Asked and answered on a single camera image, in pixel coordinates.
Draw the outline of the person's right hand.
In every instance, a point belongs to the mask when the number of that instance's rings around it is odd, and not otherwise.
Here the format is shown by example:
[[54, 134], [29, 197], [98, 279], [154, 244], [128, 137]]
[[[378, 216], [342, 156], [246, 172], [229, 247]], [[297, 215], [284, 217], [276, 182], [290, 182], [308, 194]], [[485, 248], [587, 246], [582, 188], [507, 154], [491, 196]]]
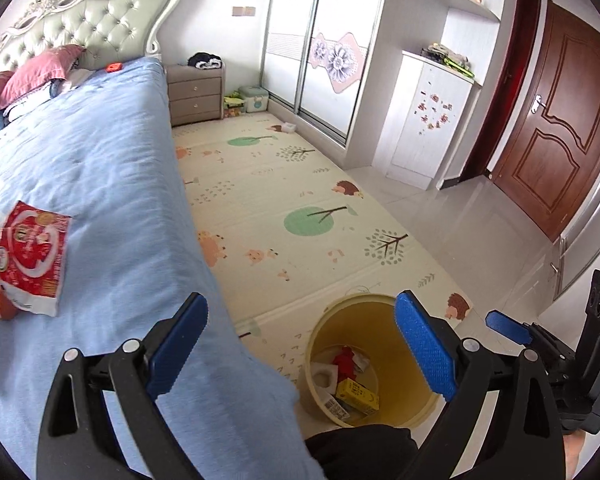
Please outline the person's right hand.
[[581, 429], [564, 435], [566, 479], [572, 480], [576, 474], [580, 453], [585, 441], [585, 432]]

